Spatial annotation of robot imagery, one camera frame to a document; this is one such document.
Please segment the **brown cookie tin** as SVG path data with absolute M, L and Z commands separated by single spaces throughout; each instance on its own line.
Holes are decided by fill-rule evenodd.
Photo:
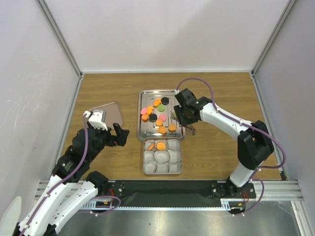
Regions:
M 159 151 L 156 144 L 163 142 L 166 149 Z M 145 175 L 179 175 L 182 173 L 181 143 L 178 138 L 146 138 L 143 142 L 143 173 Z

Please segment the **pink round cookie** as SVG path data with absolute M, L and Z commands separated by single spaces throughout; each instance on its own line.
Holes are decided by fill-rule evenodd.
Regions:
M 163 120 L 163 121 L 166 120 L 166 116 L 165 116 L 165 115 L 160 115 L 158 118 L 161 119 L 161 120 Z

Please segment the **pink cookie at edge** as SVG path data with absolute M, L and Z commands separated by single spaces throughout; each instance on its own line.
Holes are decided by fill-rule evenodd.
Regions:
M 143 108 L 140 113 L 141 113 L 141 115 L 146 114 L 147 113 L 147 108 Z

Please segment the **orange fish cookie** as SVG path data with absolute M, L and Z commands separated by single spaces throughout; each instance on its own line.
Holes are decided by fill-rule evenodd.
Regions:
M 160 99 L 157 99 L 157 100 L 155 100 L 155 101 L 153 102 L 154 107 L 157 107 L 157 106 L 159 106 L 160 104 L 161 104 L 161 100 L 160 100 Z

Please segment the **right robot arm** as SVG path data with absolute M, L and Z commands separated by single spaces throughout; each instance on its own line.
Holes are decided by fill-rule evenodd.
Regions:
M 233 198 L 244 193 L 244 185 L 258 167 L 274 152 L 274 146 L 264 122 L 251 122 L 221 109 L 207 97 L 196 98 L 189 90 L 175 92 L 178 105 L 174 107 L 181 126 L 198 121 L 209 123 L 237 142 L 238 165 L 227 179 L 227 193 Z

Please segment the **black sandwich cookie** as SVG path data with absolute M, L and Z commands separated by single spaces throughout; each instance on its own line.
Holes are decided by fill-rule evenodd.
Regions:
M 162 103 L 163 105 L 168 105 L 168 104 L 169 104 L 169 98 L 168 98 L 168 97 L 163 97 L 163 98 L 161 99 L 161 103 Z
M 152 113 L 149 115 L 149 121 L 150 122 L 155 122 L 158 119 L 157 115 Z

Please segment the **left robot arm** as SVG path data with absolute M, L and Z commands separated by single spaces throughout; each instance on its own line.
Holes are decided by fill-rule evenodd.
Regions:
M 24 220 L 17 223 L 15 236 L 56 236 L 70 218 L 93 198 L 107 196 L 108 178 L 98 171 L 90 173 L 79 189 L 67 198 L 67 194 L 85 174 L 92 161 L 105 147 L 123 147 L 129 130 L 118 123 L 112 128 L 95 129 L 88 122 L 72 139 L 52 170 L 49 182 L 37 203 Z

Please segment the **orange plain round cookie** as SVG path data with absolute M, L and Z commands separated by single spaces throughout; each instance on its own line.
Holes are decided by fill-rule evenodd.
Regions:
M 158 133 L 160 134 L 166 134 L 167 133 L 167 128 L 165 128 L 164 126 L 160 126 L 158 129 L 157 129 Z

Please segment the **orange star cookie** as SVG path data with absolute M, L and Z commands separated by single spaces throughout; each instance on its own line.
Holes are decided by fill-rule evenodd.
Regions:
M 152 114 L 153 111 L 154 111 L 154 107 L 152 107 L 152 106 L 148 106 L 148 107 L 147 107 L 147 114 L 148 114 L 148 115 Z

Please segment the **aluminium frame rail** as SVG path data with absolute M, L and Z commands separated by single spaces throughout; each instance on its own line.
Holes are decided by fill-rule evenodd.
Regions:
M 301 201 L 296 181 L 254 180 L 228 193 L 225 181 L 214 180 L 109 180 L 100 185 L 98 199 L 86 200 L 83 209 L 105 210 L 121 201 L 120 209 L 203 209 L 244 211 L 260 201 Z

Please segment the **black sandwich cookie top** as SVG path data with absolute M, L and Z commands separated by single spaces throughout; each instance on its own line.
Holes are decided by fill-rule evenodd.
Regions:
M 161 99 L 161 103 L 162 103 L 163 105 L 168 105 L 168 104 L 169 104 L 169 98 L 168 98 L 168 97 L 163 97 L 163 98 Z

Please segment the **orange round sandwich cookie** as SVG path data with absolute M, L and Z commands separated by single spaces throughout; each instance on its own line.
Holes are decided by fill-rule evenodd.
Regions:
M 148 151 L 151 151 L 154 147 L 155 147 L 155 143 L 151 144 L 151 145 L 147 148 L 147 150 L 148 150 Z

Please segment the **steel baking tray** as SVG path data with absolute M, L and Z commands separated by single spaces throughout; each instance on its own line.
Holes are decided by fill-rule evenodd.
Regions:
M 163 97 L 169 98 L 169 104 L 165 105 L 165 110 L 163 112 L 159 112 L 157 107 L 154 107 L 153 102 L 157 99 L 162 99 Z M 138 98 L 138 111 L 141 112 L 143 108 L 147 108 L 148 106 L 154 107 L 153 113 L 157 115 L 157 118 L 160 115 L 165 115 L 166 120 L 163 121 L 163 126 L 167 128 L 166 134 L 158 133 L 159 126 L 156 126 L 155 122 L 143 122 L 141 119 L 141 114 L 138 114 L 137 121 L 137 136 L 138 139 L 144 141 L 146 138 L 157 138 L 157 137 L 170 137 L 170 138 L 178 138 L 180 140 L 185 137 L 185 130 L 181 128 L 178 123 L 170 117 L 172 111 L 174 111 L 174 106 L 178 105 L 178 101 L 175 98 L 175 90 L 174 89 L 155 89 L 155 90 L 143 90 L 139 93 Z M 170 124 L 175 124 L 177 129 L 175 132 L 169 132 L 168 127 Z

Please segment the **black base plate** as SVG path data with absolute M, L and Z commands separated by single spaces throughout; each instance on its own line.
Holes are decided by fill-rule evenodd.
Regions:
M 240 203 L 256 198 L 252 183 L 236 188 L 219 180 L 113 180 L 109 188 L 123 207 L 220 207 L 223 199 Z

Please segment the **orange scalloped flower cookie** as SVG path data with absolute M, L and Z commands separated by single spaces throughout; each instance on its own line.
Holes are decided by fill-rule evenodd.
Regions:
M 175 132 L 177 129 L 177 126 L 175 124 L 170 124 L 168 127 L 169 132 Z

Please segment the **brown tin lid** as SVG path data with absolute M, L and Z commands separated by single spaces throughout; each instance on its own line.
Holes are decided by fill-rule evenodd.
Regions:
M 90 112 L 94 110 L 103 110 L 106 113 L 104 123 L 107 126 L 113 128 L 113 123 L 118 123 L 120 126 L 123 126 L 124 119 L 118 102 L 113 101 L 89 109 Z

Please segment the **metal tongs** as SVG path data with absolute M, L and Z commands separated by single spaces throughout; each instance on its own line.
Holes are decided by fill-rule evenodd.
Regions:
M 175 120 L 181 128 L 183 128 L 183 129 L 185 129 L 186 131 L 188 131 L 191 135 L 193 135 L 193 136 L 196 135 L 196 130 L 195 130 L 195 128 L 194 128 L 191 124 L 189 124 L 189 125 L 181 125 L 181 124 L 179 123 L 179 120 L 178 120 L 177 118 L 176 118 L 176 119 L 173 119 L 173 120 Z

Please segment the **orange round dotted cookie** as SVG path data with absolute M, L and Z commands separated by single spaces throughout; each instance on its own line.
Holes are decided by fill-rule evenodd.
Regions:
M 166 144 L 163 143 L 163 142 L 158 142 L 156 144 L 156 149 L 159 150 L 159 151 L 165 150 L 166 149 Z

